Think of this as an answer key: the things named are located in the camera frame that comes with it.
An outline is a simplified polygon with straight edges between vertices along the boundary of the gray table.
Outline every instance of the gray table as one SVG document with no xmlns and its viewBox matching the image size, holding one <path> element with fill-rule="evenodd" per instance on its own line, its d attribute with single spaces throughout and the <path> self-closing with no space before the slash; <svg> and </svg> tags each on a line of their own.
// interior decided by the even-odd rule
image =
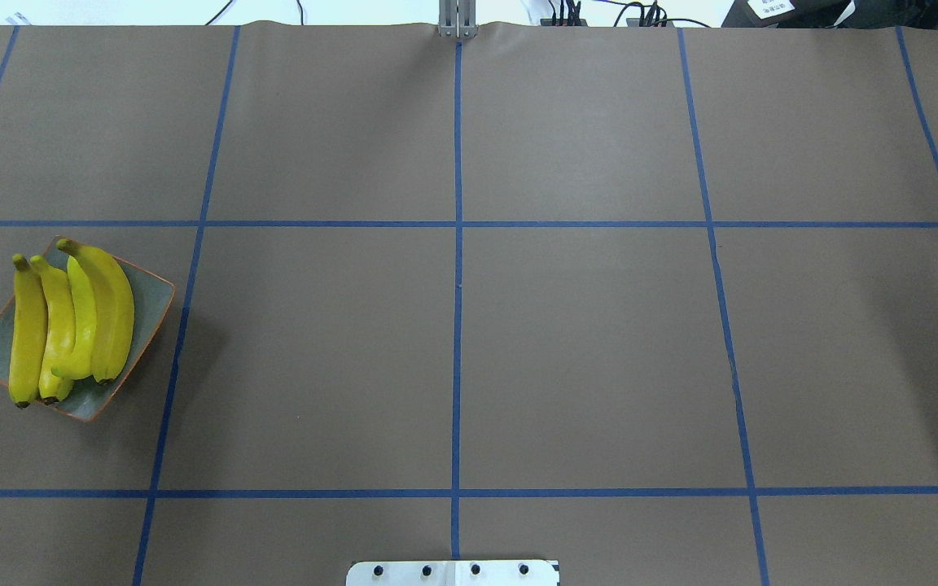
<svg viewBox="0 0 938 586">
<path fill-rule="evenodd" d="M 938 584 L 938 33 L 0 28 L 55 234 L 180 294 L 0 388 L 0 583 Z"/>
</svg>

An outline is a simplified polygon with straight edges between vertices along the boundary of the white bracket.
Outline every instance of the white bracket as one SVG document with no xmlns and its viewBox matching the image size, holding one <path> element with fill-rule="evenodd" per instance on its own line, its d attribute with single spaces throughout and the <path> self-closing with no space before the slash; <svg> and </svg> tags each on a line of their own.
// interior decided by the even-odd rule
<svg viewBox="0 0 938 586">
<path fill-rule="evenodd" d="M 559 562 L 360 562 L 349 568 L 346 586 L 559 586 Z"/>
<path fill-rule="evenodd" d="M 476 0 L 440 0 L 441 37 L 476 37 Z"/>
</svg>

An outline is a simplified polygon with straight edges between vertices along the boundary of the black cable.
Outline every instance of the black cable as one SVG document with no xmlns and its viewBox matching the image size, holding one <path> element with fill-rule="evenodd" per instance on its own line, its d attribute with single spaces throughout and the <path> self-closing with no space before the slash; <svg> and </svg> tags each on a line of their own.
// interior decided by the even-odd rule
<svg viewBox="0 0 938 586">
<path fill-rule="evenodd" d="M 700 26 L 703 26 L 704 28 L 712 28 L 711 26 L 708 26 L 707 24 L 703 22 L 695 21 L 693 19 L 661 19 L 659 21 L 655 21 L 654 24 L 651 24 L 651 26 L 661 26 L 662 24 L 665 24 L 668 22 L 675 22 L 675 21 L 692 22 L 693 24 L 699 24 Z"/>
<path fill-rule="evenodd" d="M 647 7 L 645 7 L 645 6 L 643 5 L 643 3 L 641 3 L 641 2 L 629 2 L 628 4 L 625 4 L 624 7 L 621 8 L 621 12 L 618 12 L 617 18 L 614 19 L 614 26 L 617 26 L 617 24 L 618 24 L 619 22 L 621 22 L 621 16 L 625 15 L 625 11 L 627 11 L 630 7 L 637 7 L 637 8 L 639 8 L 639 19 L 640 19 L 640 20 L 643 18 L 644 12 L 647 11 Z"/>
<path fill-rule="evenodd" d="M 230 4 L 234 4 L 234 0 L 230 0 L 230 2 L 228 2 L 223 8 L 220 8 L 219 12 L 216 12 L 215 16 L 213 16 L 211 19 L 208 19 L 208 22 L 205 23 L 205 26 L 209 26 L 209 24 L 216 22 L 216 19 L 219 18 L 219 15 L 222 15 L 223 12 L 227 10 L 227 8 L 230 8 Z"/>
</svg>

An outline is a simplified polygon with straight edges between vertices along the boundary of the bunch of bananas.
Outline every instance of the bunch of bananas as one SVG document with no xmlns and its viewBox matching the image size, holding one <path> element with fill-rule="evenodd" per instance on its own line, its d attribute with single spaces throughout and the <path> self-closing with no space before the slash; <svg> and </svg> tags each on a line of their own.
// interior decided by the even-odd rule
<svg viewBox="0 0 938 586">
<path fill-rule="evenodd" d="M 68 270 L 44 257 L 14 255 L 10 398 L 16 407 L 64 400 L 75 381 L 110 383 L 133 344 L 133 288 L 118 260 L 67 238 L 56 248 Z"/>
</svg>

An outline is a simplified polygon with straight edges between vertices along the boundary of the banana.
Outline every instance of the banana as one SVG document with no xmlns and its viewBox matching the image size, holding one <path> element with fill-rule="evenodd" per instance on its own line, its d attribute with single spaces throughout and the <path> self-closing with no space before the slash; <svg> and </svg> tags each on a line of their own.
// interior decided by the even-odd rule
<svg viewBox="0 0 938 586">
<path fill-rule="evenodd" d="M 75 345 L 70 355 L 57 360 L 51 368 L 53 374 L 61 378 L 81 381 L 93 374 L 90 360 L 96 341 L 96 300 L 89 275 L 81 270 L 74 256 L 68 256 L 68 280 L 71 282 L 71 300 L 75 305 Z"/>
<path fill-rule="evenodd" d="M 74 256 L 89 275 L 96 300 L 96 340 L 90 366 L 97 383 L 114 381 L 125 368 L 133 344 L 133 288 L 118 260 L 107 252 L 68 238 L 57 241 L 56 248 Z"/>
<path fill-rule="evenodd" d="M 36 272 L 22 255 L 12 257 L 14 273 L 14 338 L 10 351 L 10 398 L 25 408 L 38 398 L 42 349 L 46 347 L 46 298 Z"/>
<path fill-rule="evenodd" d="M 41 256 L 31 256 L 31 268 L 42 281 L 49 314 L 49 333 L 42 353 L 42 370 L 38 375 L 38 395 L 42 397 L 42 403 L 49 405 L 66 400 L 74 385 L 73 379 L 53 374 L 52 366 L 74 349 L 75 310 L 66 272 L 50 266 Z"/>
</svg>

